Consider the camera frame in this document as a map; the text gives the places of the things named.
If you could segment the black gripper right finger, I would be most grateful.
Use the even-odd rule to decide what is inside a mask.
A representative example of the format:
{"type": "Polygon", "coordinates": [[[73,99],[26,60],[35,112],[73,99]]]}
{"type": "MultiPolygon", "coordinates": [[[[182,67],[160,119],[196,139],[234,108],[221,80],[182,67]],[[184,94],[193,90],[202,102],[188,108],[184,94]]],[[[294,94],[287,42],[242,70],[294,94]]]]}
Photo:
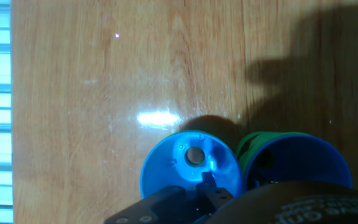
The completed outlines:
{"type": "Polygon", "coordinates": [[[274,184],[274,180],[260,180],[260,179],[251,179],[249,178],[249,188],[256,189],[259,187],[263,187],[265,185],[274,184]]]}

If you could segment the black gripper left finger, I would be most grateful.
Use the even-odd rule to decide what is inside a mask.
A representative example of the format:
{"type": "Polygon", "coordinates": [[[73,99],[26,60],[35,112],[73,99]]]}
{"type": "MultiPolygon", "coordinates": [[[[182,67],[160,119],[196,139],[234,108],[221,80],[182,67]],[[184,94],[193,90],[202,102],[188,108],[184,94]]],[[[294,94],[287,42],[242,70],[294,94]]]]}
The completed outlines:
{"type": "Polygon", "coordinates": [[[194,190],[164,187],[107,218],[104,224],[202,224],[233,196],[216,185],[211,172],[202,173],[194,190]]]}

